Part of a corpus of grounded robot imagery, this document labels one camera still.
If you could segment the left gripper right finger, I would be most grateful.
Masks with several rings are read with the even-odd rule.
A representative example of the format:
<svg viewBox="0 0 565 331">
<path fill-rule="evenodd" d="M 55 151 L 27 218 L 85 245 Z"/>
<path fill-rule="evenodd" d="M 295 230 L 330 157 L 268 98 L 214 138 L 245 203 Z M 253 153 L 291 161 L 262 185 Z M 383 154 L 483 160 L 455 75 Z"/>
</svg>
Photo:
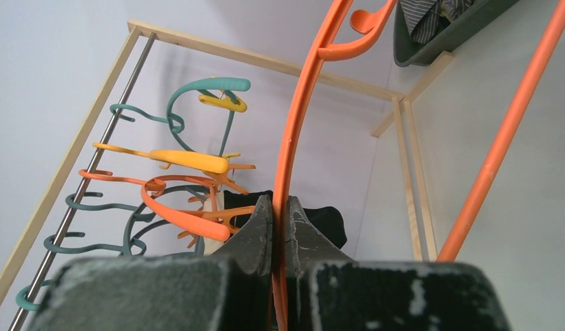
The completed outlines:
<svg viewBox="0 0 565 331">
<path fill-rule="evenodd" d="M 485 274 L 466 263 L 355 261 L 287 201 L 290 330 L 510 330 Z"/>
</svg>

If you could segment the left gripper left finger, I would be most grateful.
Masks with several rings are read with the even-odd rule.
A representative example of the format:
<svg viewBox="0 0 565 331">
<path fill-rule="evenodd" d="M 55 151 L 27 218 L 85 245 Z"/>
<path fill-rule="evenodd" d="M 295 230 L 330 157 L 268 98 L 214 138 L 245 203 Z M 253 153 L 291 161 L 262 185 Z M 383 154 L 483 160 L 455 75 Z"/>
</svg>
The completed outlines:
<svg viewBox="0 0 565 331">
<path fill-rule="evenodd" d="M 77 259 L 64 265 L 31 330 L 269 330 L 273 211 L 213 254 Z"/>
</svg>

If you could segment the orange clip hanger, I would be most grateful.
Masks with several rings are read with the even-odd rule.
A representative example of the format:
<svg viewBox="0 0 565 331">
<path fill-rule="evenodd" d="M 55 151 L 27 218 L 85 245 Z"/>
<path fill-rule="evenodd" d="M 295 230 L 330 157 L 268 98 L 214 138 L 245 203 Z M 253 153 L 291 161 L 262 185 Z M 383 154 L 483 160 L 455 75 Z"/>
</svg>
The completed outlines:
<svg viewBox="0 0 565 331">
<path fill-rule="evenodd" d="M 387 1 L 377 12 L 368 12 L 366 10 L 353 12 L 350 18 L 350 25 L 362 35 L 361 38 L 349 43 L 335 44 L 333 40 L 351 4 L 351 1 L 333 1 L 323 20 L 300 71 L 299 80 L 288 112 L 285 132 L 282 136 L 274 184 L 274 200 L 272 203 L 277 239 L 277 243 L 274 246 L 274 255 L 277 258 L 277 262 L 275 262 L 273 267 L 272 281 L 274 283 L 273 295 L 276 320 L 280 330 L 287 330 L 289 316 L 285 276 L 285 224 L 283 218 L 287 215 L 285 207 L 289 195 L 296 148 L 312 92 L 324 62 L 352 59 L 365 53 L 376 43 L 397 3 L 396 1 Z M 458 219 L 442 246 L 437 257 L 438 261 L 453 261 L 458 255 L 489 193 L 495 176 L 508 152 L 533 93 L 564 29 L 565 1 L 559 1 L 535 49 L 531 62 L 520 81 L 473 187 L 462 206 Z"/>
</svg>

